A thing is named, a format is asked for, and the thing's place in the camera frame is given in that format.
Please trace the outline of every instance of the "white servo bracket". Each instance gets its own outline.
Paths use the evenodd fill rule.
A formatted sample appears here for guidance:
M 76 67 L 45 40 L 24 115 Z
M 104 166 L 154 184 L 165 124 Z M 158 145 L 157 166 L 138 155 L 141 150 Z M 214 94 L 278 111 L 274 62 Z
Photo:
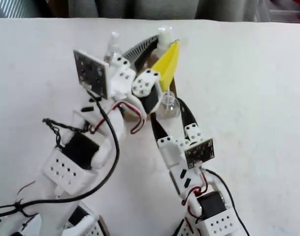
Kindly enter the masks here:
M 82 169 L 58 148 L 54 148 L 43 167 L 43 172 L 70 195 L 80 194 L 96 177 L 96 173 Z

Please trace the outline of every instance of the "white bottle cap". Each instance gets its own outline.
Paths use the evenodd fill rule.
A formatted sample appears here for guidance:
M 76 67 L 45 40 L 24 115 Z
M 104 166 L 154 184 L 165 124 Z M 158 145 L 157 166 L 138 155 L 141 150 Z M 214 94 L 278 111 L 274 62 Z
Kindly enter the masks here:
M 172 27 L 163 26 L 159 28 L 159 31 L 160 34 L 157 49 L 158 57 L 160 58 L 175 40 L 172 35 Z
M 112 32 L 107 46 L 108 52 L 115 52 L 118 50 L 119 48 L 118 39 L 119 39 L 119 34 L 116 32 Z

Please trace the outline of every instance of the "wire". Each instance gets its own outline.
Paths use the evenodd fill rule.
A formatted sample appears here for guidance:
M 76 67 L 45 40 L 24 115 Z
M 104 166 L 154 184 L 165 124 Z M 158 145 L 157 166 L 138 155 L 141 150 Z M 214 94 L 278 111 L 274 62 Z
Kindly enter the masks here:
M 27 227 L 27 225 L 35 218 L 36 216 L 31 217 L 27 222 L 22 225 L 21 232 Z
M 60 129 L 57 126 L 59 126 L 61 128 L 64 128 L 64 129 L 69 129 L 69 130 L 74 131 L 74 132 L 79 132 L 79 133 L 86 133 L 87 131 L 89 131 L 89 125 L 88 125 L 87 122 L 85 123 L 83 129 L 68 126 L 68 125 L 65 125 L 63 123 L 59 123 L 59 122 L 54 121 L 53 119 L 49 119 L 49 118 L 43 119 L 43 122 L 46 125 L 48 125 L 48 127 L 56 134 L 56 146 L 59 147 L 60 149 L 63 149 L 63 146 L 60 144 L 61 135 L 60 135 Z
M 125 106 L 127 106 L 131 111 L 133 111 L 138 117 L 139 117 L 139 121 L 138 123 L 131 129 L 130 133 L 131 134 L 135 134 L 137 133 L 145 124 L 145 120 L 141 118 L 141 112 L 132 104 L 126 102 L 126 101 L 119 101 L 117 103 L 114 104 L 114 106 L 112 107 L 112 110 L 114 110 L 115 108 L 119 108 L 119 106 L 121 104 L 124 104 Z M 91 130 L 91 133 L 94 133 L 96 130 L 99 129 L 99 127 L 102 125 L 102 123 L 105 121 L 105 119 L 102 119 L 93 130 Z
M 22 188 L 20 188 L 20 190 L 18 191 L 17 195 L 25 188 L 29 187 L 30 185 L 34 184 L 35 183 L 35 180 L 32 181 L 31 183 L 28 183 L 27 185 L 23 186 Z
M 92 195 L 93 193 L 95 193 L 96 191 L 98 191 L 101 187 L 104 186 L 104 184 L 108 181 L 108 179 L 110 178 L 110 176 L 113 174 L 117 164 L 118 164 L 118 160 L 119 160 L 119 154 L 120 154 L 120 149 L 119 149 L 119 142 L 118 142 L 118 138 L 116 135 L 116 132 L 114 130 L 113 125 L 111 124 L 111 121 L 109 120 L 109 117 L 107 116 L 107 114 L 105 113 L 105 111 L 103 110 L 103 108 L 100 105 L 100 100 L 96 97 L 94 97 L 90 92 L 88 92 L 90 94 L 90 96 L 95 100 L 103 118 L 105 119 L 106 123 L 109 126 L 109 129 L 111 131 L 111 134 L 113 136 L 114 142 L 115 142 L 115 148 L 116 148 L 116 156 L 115 156 L 115 160 L 114 163 L 110 169 L 110 171 L 108 172 L 108 174 L 105 176 L 105 178 L 93 189 L 91 189 L 90 191 L 81 194 L 77 197 L 73 197 L 73 198 L 67 198 L 67 199 L 52 199 L 52 200 L 34 200 L 34 201 L 30 201 L 30 202 L 26 202 L 23 204 L 20 204 L 20 202 L 15 202 L 12 205 L 6 205 L 6 206 L 0 206 L 0 208 L 5 208 L 5 207 L 14 207 L 15 209 L 4 212 L 4 213 L 0 213 L 0 217 L 4 217 L 4 216 L 8 216 L 8 215 L 12 215 L 15 214 L 17 212 L 22 212 L 23 213 L 23 209 L 32 205 L 36 205 L 36 204 L 56 204 L 56 203 L 70 203 L 70 202 L 75 202 L 75 201 L 79 201 L 82 200 L 90 195 Z
M 227 191 L 227 193 L 228 193 L 228 195 L 229 195 L 230 201 L 232 202 L 232 206 L 233 206 L 233 209 L 234 209 L 234 211 L 235 211 L 235 214 L 236 214 L 236 216 L 237 216 L 237 218 L 238 218 L 238 221 L 239 221 L 240 224 L 242 225 L 242 227 L 243 227 L 245 233 L 247 234 L 247 236 L 250 236 L 250 234 L 249 234 L 249 232 L 248 232 L 246 226 L 244 225 L 243 221 L 241 220 L 241 218 L 239 217 L 239 215 L 238 215 L 238 213 L 237 213 L 237 210 L 236 210 L 236 207 L 235 207 L 235 203 L 234 203 L 233 196 L 232 196 L 231 192 L 229 191 L 229 189 L 228 189 L 228 187 L 227 187 L 225 181 L 221 178 L 221 176 L 219 176 L 219 175 L 218 175 L 217 173 L 215 173 L 214 171 L 211 171 L 211 170 L 208 170 L 208 169 L 205 169 L 205 171 L 207 171 L 207 172 L 209 172 L 210 174 L 216 176 L 216 177 L 222 182 L 222 184 L 224 185 L 224 187 L 225 187 L 225 189 L 226 189 L 226 191 Z
M 200 196 L 200 195 L 202 195 L 202 194 L 204 194 L 204 193 L 206 193 L 208 191 L 209 184 L 207 182 L 207 179 L 205 178 L 205 175 L 204 175 L 202 169 L 200 169 L 200 171 L 201 171 L 201 174 L 202 174 L 202 177 L 203 177 L 203 181 L 204 181 L 204 184 L 205 184 L 205 189 L 203 190 L 203 192 L 201 192 L 202 188 L 200 186 L 193 187 L 192 189 L 189 190 L 187 197 L 181 201 L 181 205 L 184 206 L 186 204 L 186 202 L 188 200 L 188 197 L 189 197 L 189 195 L 192 192 L 194 192 L 195 195 Z

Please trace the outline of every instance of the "red wire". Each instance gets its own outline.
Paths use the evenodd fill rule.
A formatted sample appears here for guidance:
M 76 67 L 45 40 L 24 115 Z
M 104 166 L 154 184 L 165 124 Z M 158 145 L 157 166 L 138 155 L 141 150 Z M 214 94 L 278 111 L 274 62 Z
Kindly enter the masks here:
M 192 229 L 192 227 L 191 227 L 191 224 L 190 224 L 190 222 L 189 222 L 189 220 L 188 220 L 187 217 L 185 217 L 185 221 L 186 221 L 186 223 L 187 223 L 187 225 L 188 225 L 188 227 L 189 227 L 191 233 L 194 234 L 193 229 Z
M 204 181 L 204 183 L 205 183 L 205 189 L 203 190 L 203 192 L 201 192 L 201 187 L 200 187 L 200 192 L 199 192 L 198 194 L 195 193 L 195 195 L 198 195 L 198 196 L 200 196 L 200 195 L 206 193 L 206 192 L 208 191 L 208 188 L 209 188 L 208 181 L 207 181 L 207 179 L 206 179 L 206 177 L 205 177 L 205 175 L 204 175 L 204 173 L 203 173 L 202 171 L 201 171 L 201 174 L 202 174 L 202 177 L 203 177 L 203 181 Z M 190 193 L 191 193 L 192 191 L 194 191 L 195 188 L 197 188 L 197 186 L 196 186 L 196 187 L 193 187 L 193 188 L 189 191 L 189 194 L 188 194 L 187 197 L 186 197 L 186 201 L 187 201 L 187 199 L 188 199 Z M 191 215 L 193 218 L 198 219 L 198 218 L 200 217 L 200 216 L 194 215 L 194 214 L 191 212 L 191 209 L 190 209 L 190 206 L 189 206 L 189 205 L 188 205 L 188 207 L 187 207 L 187 211 L 188 211 L 189 215 Z
M 32 181 L 31 183 L 28 183 L 27 185 L 23 186 L 23 187 L 18 191 L 17 195 L 18 195 L 23 189 L 25 189 L 26 187 L 29 187 L 30 185 L 32 185 L 32 184 L 34 184 L 34 183 L 35 183 L 35 180 Z
M 205 183 L 205 189 L 204 189 L 204 191 L 201 192 L 201 189 L 202 189 L 202 188 L 201 188 L 200 186 L 195 186 L 195 187 L 193 187 L 193 188 L 188 192 L 187 197 L 181 201 L 181 204 L 182 204 L 183 206 L 186 204 L 189 195 L 190 195 L 193 191 L 194 191 L 194 194 L 195 194 L 196 196 L 200 196 L 200 195 L 202 195 L 202 194 L 204 194 L 204 193 L 206 193 L 206 192 L 208 191 L 209 184 L 208 184 L 208 182 L 207 182 L 207 179 L 205 178 L 205 175 L 204 175 L 204 173 L 203 173 L 202 171 L 201 171 L 201 174 L 202 174 L 202 177 L 203 177 L 203 181 L 204 181 L 204 183 Z
M 200 236 L 202 236 L 200 229 L 199 229 L 199 228 L 197 228 L 197 230 L 198 230 L 198 232 L 199 232 Z
M 136 130 L 136 129 L 139 127 L 139 125 L 141 124 L 141 121 L 142 121 L 140 111 L 139 111 L 138 109 L 136 109 L 134 106 L 132 106 L 131 104 L 129 104 L 129 103 L 127 103 L 127 102 L 124 102 L 124 101 L 120 101 L 120 102 L 115 103 L 115 105 L 112 107 L 112 110 L 114 110 L 115 108 L 119 107 L 121 104 L 125 104 L 130 110 L 132 110 L 134 113 L 136 113 L 136 114 L 138 115 L 138 117 L 139 117 L 139 122 L 138 122 L 138 123 L 131 129 L 131 131 L 130 131 L 131 134 L 137 133 L 137 132 L 143 127 L 143 125 L 144 125 L 144 123 L 145 123 L 145 120 L 143 120 L 143 123 L 142 123 L 141 127 L 140 127 L 138 130 Z M 105 119 L 102 119 L 102 120 L 95 126 L 94 132 L 95 132 L 96 130 L 99 129 L 99 127 L 102 125 L 102 123 L 103 123 L 104 121 L 105 121 Z

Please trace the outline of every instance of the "white plastic bracket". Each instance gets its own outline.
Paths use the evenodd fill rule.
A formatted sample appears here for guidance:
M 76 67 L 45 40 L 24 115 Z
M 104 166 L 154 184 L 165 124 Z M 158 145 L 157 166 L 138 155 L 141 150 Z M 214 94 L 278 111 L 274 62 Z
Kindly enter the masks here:
M 233 208 L 200 221 L 198 224 L 203 236 L 225 236 L 238 229 L 238 219 Z
M 196 123 L 185 126 L 185 133 L 191 142 L 200 142 L 203 140 L 201 136 L 201 130 Z
M 70 195 L 79 194 L 96 177 L 96 173 L 82 169 L 58 148 L 54 148 L 43 172 Z
M 160 78 L 161 74 L 155 70 L 147 69 L 143 71 L 132 84 L 133 94 L 137 97 L 147 97 L 153 86 L 156 86 L 158 92 L 160 92 Z

